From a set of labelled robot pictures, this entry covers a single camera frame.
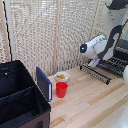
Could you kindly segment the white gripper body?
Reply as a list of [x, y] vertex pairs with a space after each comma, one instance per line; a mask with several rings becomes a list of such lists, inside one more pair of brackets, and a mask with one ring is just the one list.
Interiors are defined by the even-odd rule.
[[100, 59], [96, 59], [96, 58], [92, 59], [92, 60], [88, 63], [88, 66], [90, 66], [90, 67], [92, 67], [92, 68], [95, 68], [96, 65], [98, 64], [99, 60], [100, 60]]

